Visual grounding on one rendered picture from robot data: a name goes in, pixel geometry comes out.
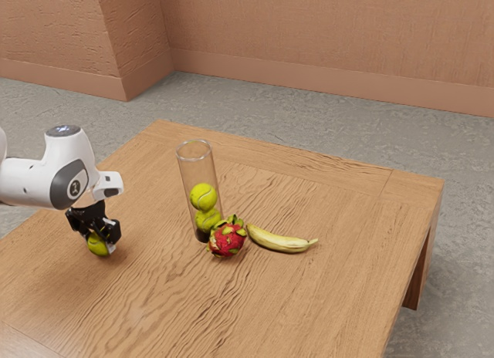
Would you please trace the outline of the red dragon fruit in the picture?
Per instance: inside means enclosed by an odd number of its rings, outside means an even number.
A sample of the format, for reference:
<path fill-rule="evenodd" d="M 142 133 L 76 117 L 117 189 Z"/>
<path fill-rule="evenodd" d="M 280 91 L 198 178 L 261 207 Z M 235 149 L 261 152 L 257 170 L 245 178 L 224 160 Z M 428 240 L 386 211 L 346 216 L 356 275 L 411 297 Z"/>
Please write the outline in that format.
<path fill-rule="evenodd" d="M 206 250 L 217 258 L 231 257 L 242 249 L 246 237 L 244 221 L 232 214 L 211 228 Z"/>

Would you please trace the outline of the yellow banana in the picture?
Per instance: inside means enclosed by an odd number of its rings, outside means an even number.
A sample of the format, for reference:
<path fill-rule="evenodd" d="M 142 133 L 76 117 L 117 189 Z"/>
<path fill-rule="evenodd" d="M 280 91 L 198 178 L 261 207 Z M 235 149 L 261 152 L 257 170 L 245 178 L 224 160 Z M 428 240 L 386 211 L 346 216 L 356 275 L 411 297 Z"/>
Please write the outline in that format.
<path fill-rule="evenodd" d="M 318 238 L 306 240 L 273 234 L 252 224 L 246 225 L 246 231 L 250 239 L 257 245 L 268 250 L 288 254 L 304 252 L 319 241 Z"/>

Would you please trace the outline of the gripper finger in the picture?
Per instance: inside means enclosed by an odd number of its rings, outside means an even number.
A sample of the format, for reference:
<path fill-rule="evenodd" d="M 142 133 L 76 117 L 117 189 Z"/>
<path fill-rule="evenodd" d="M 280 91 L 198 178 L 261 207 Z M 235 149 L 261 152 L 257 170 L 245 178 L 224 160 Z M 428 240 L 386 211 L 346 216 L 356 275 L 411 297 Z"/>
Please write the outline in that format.
<path fill-rule="evenodd" d="M 103 227 L 101 228 L 107 252 L 112 254 L 116 249 L 116 243 L 121 238 L 120 222 L 117 219 L 103 218 Z"/>

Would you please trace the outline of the yellow-green tennis ball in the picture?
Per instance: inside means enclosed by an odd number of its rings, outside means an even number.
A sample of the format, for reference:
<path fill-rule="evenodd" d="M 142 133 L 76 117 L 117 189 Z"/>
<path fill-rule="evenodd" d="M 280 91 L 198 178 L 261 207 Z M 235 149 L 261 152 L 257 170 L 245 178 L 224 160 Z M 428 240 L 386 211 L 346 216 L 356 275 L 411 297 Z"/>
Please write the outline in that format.
<path fill-rule="evenodd" d="M 199 183 L 191 189 L 189 201 L 198 211 L 209 211 L 217 204 L 218 194 L 210 184 Z"/>
<path fill-rule="evenodd" d="M 110 254 L 106 242 L 94 231 L 88 235 L 86 244 L 94 255 L 106 257 Z"/>
<path fill-rule="evenodd" d="M 212 208 L 209 211 L 197 211 L 195 213 L 195 224 L 199 231 L 208 234 L 211 228 L 221 221 L 222 216 L 218 209 Z"/>

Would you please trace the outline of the clear plastic tube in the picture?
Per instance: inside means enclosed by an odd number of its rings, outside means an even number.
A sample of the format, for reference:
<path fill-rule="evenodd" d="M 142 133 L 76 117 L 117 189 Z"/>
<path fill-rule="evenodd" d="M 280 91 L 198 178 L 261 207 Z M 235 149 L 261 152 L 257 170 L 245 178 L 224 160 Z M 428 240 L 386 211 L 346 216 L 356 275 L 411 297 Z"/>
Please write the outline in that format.
<path fill-rule="evenodd" d="M 216 177 L 215 162 L 211 144 L 206 140 L 186 140 L 176 148 L 176 156 L 181 172 L 181 179 L 186 194 L 188 210 L 195 237 L 202 243 L 207 243 L 208 234 L 199 231 L 195 224 L 195 209 L 189 201 L 191 189 L 199 183 L 207 183 L 213 186 L 218 194 L 218 202 L 214 208 L 218 209 L 223 218 L 222 202 L 219 194 L 218 180 Z"/>

